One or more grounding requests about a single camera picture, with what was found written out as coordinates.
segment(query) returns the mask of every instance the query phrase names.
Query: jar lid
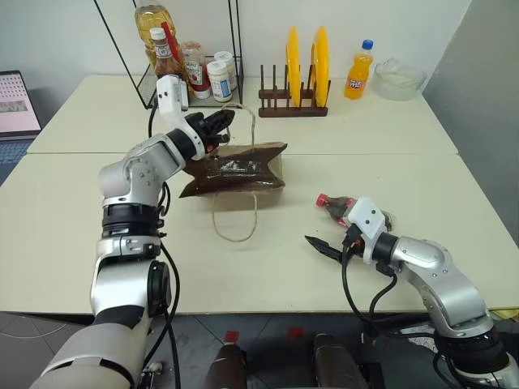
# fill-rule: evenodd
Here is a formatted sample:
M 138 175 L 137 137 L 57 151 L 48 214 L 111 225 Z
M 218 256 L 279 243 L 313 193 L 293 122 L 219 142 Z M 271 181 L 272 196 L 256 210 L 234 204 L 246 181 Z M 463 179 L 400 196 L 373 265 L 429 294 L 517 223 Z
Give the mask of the jar lid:
M 227 73 L 227 65 L 223 61 L 212 61 L 208 63 L 208 73 L 214 75 Z
M 181 44 L 182 51 L 202 51 L 202 45 L 196 41 L 187 41 Z
M 165 32 L 162 27 L 154 27 L 149 29 L 149 33 L 154 41 L 165 39 Z
M 229 53 L 228 51 L 219 51 L 218 53 L 214 54 L 214 59 L 217 61 L 230 62 L 233 60 L 233 54 Z
M 208 99 L 211 96 L 211 88 L 207 88 L 205 91 L 193 91 L 193 93 L 199 100 Z

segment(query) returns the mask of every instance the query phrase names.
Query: glass bowl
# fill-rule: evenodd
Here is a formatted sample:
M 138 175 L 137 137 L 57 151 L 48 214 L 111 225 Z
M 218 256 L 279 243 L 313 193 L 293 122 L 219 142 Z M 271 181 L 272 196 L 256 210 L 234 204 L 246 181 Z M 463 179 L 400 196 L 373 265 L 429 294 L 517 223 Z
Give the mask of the glass bowl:
M 423 71 L 389 59 L 375 66 L 372 85 L 386 99 L 409 100 L 417 94 L 426 78 Z

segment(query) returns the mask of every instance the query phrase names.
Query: red label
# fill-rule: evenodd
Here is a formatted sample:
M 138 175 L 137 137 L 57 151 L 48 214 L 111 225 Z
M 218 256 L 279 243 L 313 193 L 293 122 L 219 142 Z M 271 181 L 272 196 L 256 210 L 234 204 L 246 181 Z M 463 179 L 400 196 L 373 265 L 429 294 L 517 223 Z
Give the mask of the red label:
M 301 339 L 301 338 L 303 338 L 304 335 L 305 335 L 305 332 L 302 329 L 302 327 L 290 327 L 289 328 L 289 333 L 288 333 L 289 339 L 294 339 L 294 340 Z
M 227 331 L 225 333 L 224 343 L 237 343 L 240 333 L 238 331 Z

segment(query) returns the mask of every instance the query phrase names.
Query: cooking oil bottle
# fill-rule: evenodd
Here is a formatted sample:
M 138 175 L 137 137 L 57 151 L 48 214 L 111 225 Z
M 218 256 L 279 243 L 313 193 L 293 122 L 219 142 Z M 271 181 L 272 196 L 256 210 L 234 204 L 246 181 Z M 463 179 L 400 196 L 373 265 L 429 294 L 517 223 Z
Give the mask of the cooking oil bottle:
M 146 47 L 146 56 L 148 57 L 151 68 L 155 69 L 157 56 L 155 54 L 155 46 L 153 45 L 153 40 L 149 30 L 151 28 L 160 28 L 161 24 L 164 22 L 168 24 L 169 30 L 171 31 L 171 36 L 174 40 L 175 47 L 172 48 L 174 55 L 176 51 L 178 54 L 178 58 L 176 58 L 177 61 L 183 64 L 184 61 L 182 51 L 175 38 L 175 26 L 168 10 L 166 10 L 157 0 L 137 0 L 136 5 L 135 23 L 137 24 L 137 29 L 139 30 L 140 39 L 143 40 L 144 46 Z

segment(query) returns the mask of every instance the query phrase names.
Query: rope handle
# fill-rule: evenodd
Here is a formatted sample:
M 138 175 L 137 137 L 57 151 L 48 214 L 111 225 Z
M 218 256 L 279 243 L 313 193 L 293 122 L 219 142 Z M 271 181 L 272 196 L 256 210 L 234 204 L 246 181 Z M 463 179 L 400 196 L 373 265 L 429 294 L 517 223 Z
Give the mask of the rope handle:
M 250 109 L 249 107 L 243 105 L 243 104 L 239 104 L 239 103 L 234 103 L 234 102 L 229 102 L 229 103 L 225 103 L 221 106 L 221 109 L 225 109 L 227 107 L 238 107 L 238 108 L 241 108 L 241 109 L 245 109 L 247 110 L 251 116 L 252 116 L 252 124 L 251 124 L 251 146 L 252 146 L 252 150 L 254 150 L 254 146 L 255 146 L 255 127 L 256 127 L 256 115 L 254 114 L 254 112 L 252 112 L 252 109 Z M 229 131 L 229 127 L 227 127 L 227 135 L 229 136 L 229 142 L 227 144 L 230 143 L 230 131 Z
M 249 232 L 249 234 L 246 237 L 241 238 L 234 238 L 234 237 L 228 237 L 224 235 L 217 226 L 217 218 L 216 218 L 216 205 L 217 205 L 217 197 L 221 192 L 216 192 L 214 196 L 212 197 L 212 226 L 214 227 L 215 232 L 218 234 L 219 237 L 223 237 L 226 241 L 229 242 L 244 242 L 248 240 L 253 234 L 254 231 L 256 231 L 256 226 L 258 225 L 258 196 L 254 192 L 248 193 L 254 198 L 254 224 L 252 225 L 252 229 Z
M 241 108 L 241 109 L 246 109 L 251 114 L 251 116 L 252 116 L 251 146 L 252 146 L 252 150 L 254 150 L 254 147 L 255 147 L 255 131 L 254 131 L 254 129 L 256 127 L 256 115 L 254 114 L 254 112 L 252 112 L 252 110 L 250 108 L 246 107 L 245 105 L 239 104 L 239 103 L 229 102 L 229 103 L 223 104 L 221 109 L 225 109 L 227 107 L 237 107 L 237 108 Z M 229 127 L 227 127 L 227 135 L 229 136 L 229 142 L 227 144 L 229 144 L 230 143 L 230 130 L 229 130 Z M 251 236 L 256 231 L 256 226 L 258 225 L 258 196 L 254 192 L 250 192 L 249 193 L 249 195 L 251 195 L 254 198 L 254 224 L 252 225 L 252 229 L 251 229 L 251 231 L 249 232 L 249 234 L 246 237 L 242 237 L 242 238 L 238 238 L 237 239 L 237 238 L 233 238 L 233 237 L 227 237 L 226 235 L 224 235 L 218 229 L 217 218 L 216 218 L 215 214 L 216 214 L 217 197 L 218 197 L 218 195 L 220 193 L 221 192 L 216 192 L 214 194 L 214 196 L 212 197 L 211 217 L 212 217 L 212 226 L 213 226 L 215 232 L 217 233 L 217 235 L 219 237 L 222 237 L 226 241 L 229 241 L 229 242 L 244 242 L 244 241 L 250 239 Z

